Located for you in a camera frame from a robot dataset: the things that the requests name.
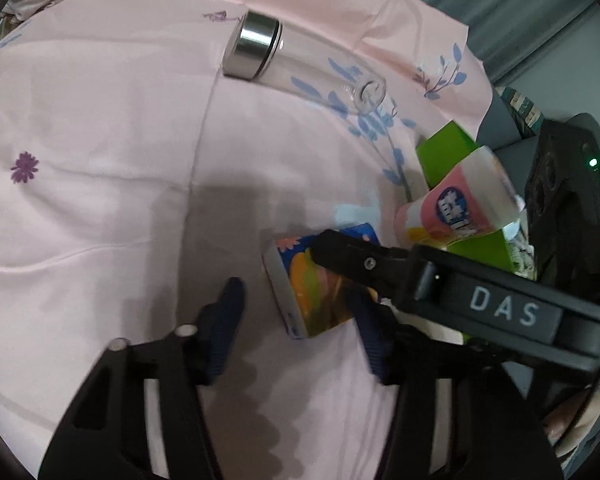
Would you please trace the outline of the clear glass bottle steel cap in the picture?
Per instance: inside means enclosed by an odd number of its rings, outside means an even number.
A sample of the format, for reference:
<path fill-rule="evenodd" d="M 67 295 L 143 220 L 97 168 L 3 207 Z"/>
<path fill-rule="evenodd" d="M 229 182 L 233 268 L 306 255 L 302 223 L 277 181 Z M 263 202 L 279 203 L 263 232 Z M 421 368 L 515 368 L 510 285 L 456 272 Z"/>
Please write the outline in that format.
<path fill-rule="evenodd" d="M 373 113 L 387 94 L 385 78 L 351 51 L 254 11 L 247 12 L 232 33 L 222 71 L 346 117 Z"/>

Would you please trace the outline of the pink printed bed sheet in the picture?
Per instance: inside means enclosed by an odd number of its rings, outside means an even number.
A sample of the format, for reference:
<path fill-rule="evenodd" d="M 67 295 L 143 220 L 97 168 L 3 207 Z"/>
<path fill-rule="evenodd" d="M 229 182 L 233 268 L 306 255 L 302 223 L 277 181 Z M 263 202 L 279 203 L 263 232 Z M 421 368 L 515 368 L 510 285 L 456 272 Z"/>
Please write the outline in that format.
<path fill-rule="evenodd" d="M 226 78 L 256 10 L 364 56 L 369 122 Z M 261 252 L 393 218 L 427 185 L 416 143 L 476 134 L 492 88 L 468 29 L 420 0 L 65 0 L 0 43 L 0 435 L 29 472 L 111 339 L 159 338 L 232 276 L 248 306 L 204 393 L 229 479 L 370 479 L 394 392 L 356 328 L 294 341 Z"/>

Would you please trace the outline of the green cardboard box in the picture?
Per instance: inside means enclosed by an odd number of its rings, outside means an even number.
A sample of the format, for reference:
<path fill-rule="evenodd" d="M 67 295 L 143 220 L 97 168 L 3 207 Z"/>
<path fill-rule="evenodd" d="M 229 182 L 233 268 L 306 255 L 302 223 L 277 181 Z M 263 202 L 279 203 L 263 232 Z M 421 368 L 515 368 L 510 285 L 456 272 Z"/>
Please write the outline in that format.
<path fill-rule="evenodd" d="M 448 122 L 416 148 L 429 193 L 419 239 L 454 255 L 535 278 L 524 200 L 495 154 Z"/>

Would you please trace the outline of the pink gum canister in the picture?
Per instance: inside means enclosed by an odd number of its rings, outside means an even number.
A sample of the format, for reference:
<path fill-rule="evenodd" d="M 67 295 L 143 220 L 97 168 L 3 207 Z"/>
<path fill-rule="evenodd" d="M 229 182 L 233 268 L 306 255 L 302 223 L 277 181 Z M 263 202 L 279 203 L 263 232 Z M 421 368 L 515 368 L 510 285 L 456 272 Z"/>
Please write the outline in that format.
<path fill-rule="evenodd" d="M 394 232 L 406 248 L 445 248 L 494 233 L 518 217 L 512 182 L 490 148 L 483 146 L 456 164 L 425 196 L 402 206 Z"/>

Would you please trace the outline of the blue snack box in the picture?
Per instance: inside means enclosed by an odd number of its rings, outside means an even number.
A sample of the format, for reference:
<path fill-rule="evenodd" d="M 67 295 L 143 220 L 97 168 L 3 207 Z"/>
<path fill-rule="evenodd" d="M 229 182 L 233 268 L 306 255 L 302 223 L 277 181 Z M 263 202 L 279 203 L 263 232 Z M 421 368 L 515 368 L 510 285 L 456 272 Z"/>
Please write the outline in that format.
<path fill-rule="evenodd" d="M 295 340 L 314 338 L 351 318 L 341 295 L 346 280 L 311 258 L 316 237 L 278 238 L 262 254 L 280 316 Z"/>

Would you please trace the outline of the striped pillow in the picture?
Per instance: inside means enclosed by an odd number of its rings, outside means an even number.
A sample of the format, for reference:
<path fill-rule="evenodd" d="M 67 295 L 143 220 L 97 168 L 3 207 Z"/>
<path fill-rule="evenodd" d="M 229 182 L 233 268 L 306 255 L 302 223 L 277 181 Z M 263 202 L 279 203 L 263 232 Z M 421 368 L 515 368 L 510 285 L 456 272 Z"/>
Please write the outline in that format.
<path fill-rule="evenodd" d="M 505 103 L 509 115 L 512 116 L 520 136 L 523 139 L 537 136 L 541 132 L 545 119 L 545 116 L 539 107 L 512 87 L 496 87 L 495 90 Z"/>

